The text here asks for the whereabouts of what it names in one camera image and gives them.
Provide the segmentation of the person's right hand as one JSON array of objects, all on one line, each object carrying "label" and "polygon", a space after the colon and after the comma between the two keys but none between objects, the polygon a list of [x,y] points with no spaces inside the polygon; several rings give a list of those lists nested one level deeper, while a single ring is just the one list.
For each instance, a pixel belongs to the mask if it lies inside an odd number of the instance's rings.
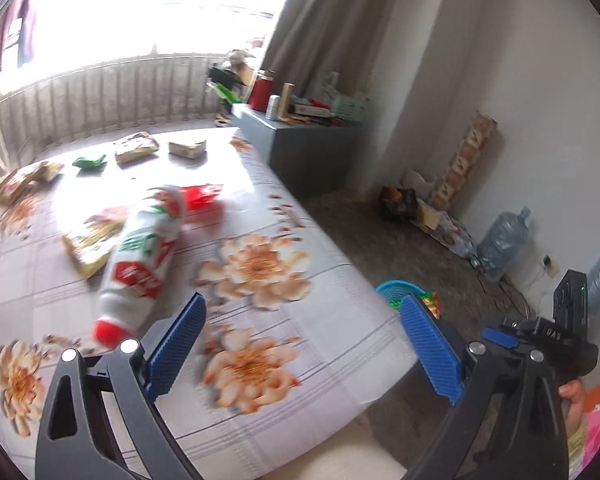
[{"label": "person's right hand", "polygon": [[566,382],[558,388],[558,394],[568,402],[564,419],[567,437],[572,438],[580,429],[585,412],[586,392],[582,380],[578,378]]}]

